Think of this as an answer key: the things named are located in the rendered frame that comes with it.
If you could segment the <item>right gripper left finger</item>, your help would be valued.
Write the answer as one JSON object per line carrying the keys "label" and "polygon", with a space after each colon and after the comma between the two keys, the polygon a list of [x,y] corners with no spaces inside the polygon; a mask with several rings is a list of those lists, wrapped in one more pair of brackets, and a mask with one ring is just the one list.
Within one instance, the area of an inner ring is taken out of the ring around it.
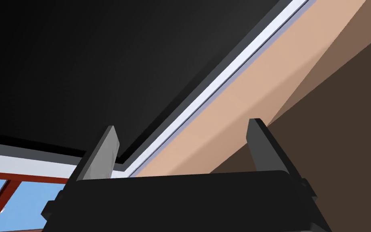
{"label": "right gripper left finger", "polygon": [[104,128],[70,176],[70,182],[111,178],[120,142],[115,127]]}

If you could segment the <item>red framed window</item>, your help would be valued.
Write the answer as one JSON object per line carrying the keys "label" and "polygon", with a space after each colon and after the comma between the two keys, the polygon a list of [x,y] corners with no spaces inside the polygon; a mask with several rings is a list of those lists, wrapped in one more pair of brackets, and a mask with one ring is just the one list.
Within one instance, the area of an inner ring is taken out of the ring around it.
{"label": "red framed window", "polygon": [[41,212],[66,181],[66,178],[0,172],[0,232],[41,231],[46,224]]}

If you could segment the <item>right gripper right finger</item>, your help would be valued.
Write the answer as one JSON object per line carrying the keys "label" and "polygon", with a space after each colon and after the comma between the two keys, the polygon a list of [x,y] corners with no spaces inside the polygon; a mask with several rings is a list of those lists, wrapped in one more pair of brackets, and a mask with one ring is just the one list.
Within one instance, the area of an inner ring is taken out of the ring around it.
{"label": "right gripper right finger", "polygon": [[246,140],[257,171],[282,170],[299,178],[298,170],[260,118],[249,119]]}

